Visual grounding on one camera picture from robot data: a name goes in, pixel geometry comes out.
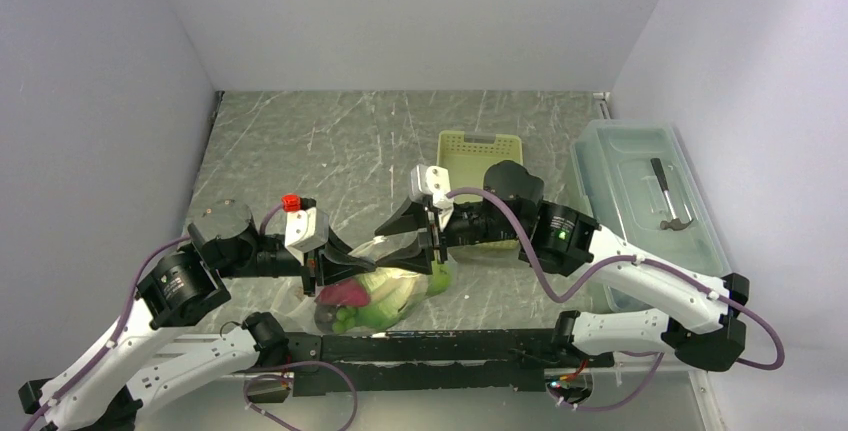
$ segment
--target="green basket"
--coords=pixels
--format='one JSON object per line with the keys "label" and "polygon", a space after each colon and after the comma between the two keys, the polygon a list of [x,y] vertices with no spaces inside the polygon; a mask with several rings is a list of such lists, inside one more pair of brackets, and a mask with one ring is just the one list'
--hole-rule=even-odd
{"label": "green basket", "polygon": [[[439,133],[439,152],[436,165],[450,173],[451,188],[464,186],[483,187],[483,177],[494,164],[504,160],[524,164],[521,138],[509,134],[476,134],[464,131],[442,131]],[[456,198],[457,203],[480,201],[478,196]],[[485,243],[486,248],[509,249],[518,246],[518,241]]]}

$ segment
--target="clear plastic bag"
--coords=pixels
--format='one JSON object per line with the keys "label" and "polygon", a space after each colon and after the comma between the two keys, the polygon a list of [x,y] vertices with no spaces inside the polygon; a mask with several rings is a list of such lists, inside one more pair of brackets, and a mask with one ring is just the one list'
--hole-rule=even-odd
{"label": "clear plastic bag", "polygon": [[[350,254],[376,262],[400,249],[403,239],[377,236]],[[377,268],[324,286],[314,298],[301,298],[300,304],[285,314],[284,319],[313,334],[385,331],[409,316],[425,299],[443,293],[456,279],[457,264],[450,256],[444,264],[434,262],[432,266],[431,275],[401,268]]]}

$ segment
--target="hammer handle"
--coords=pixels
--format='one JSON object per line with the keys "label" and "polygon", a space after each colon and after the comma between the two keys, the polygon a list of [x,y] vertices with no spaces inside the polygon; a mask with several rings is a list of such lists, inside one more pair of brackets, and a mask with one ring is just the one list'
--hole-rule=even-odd
{"label": "hammer handle", "polygon": [[660,189],[663,192],[668,192],[668,181],[665,179],[665,170],[663,169],[660,158],[651,158],[651,167],[654,168],[654,174],[657,175],[657,181],[660,183]]}

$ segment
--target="white wall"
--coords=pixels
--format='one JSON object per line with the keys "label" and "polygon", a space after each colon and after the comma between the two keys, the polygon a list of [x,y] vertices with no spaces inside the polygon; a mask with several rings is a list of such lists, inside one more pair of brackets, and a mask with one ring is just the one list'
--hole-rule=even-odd
{"label": "white wall", "polygon": [[848,0],[660,0],[613,88],[615,117],[676,125],[751,306],[787,343],[776,373],[714,377],[734,430],[848,427],[846,36]]}
{"label": "white wall", "polygon": [[218,89],[603,90],[657,0],[171,0]]}
{"label": "white wall", "polygon": [[167,0],[0,0],[0,428],[180,231],[213,101]]}

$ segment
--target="gray marble tabletop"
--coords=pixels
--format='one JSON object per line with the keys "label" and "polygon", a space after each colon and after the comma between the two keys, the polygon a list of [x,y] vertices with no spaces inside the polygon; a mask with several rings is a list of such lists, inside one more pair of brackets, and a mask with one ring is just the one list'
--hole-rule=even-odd
{"label": "gray marble tabletop", "polygon": [[[580,92],[232,92],[224,95],[189,209],[235,198],[256,221],[297,193],[318,200],[332,228],[352,246],[403,202],[410,170],[436,164],[442,130],[521,137],[525,167],[545,181],[545,198],[565,202],[569,145],[597,117]],[[282,232],[284,218],[269,225]],[[457,249],[454,284],[425,301],[394,329],[482,329],[553,326],[563,309],[590,310],[595,293],[553,303],[517,249]],[[552,277],[563,292],[572,280]],[[270,310],[283,322],[297,304],[299,278],[230,281],[232,300],[210,313],[198,332]]]}

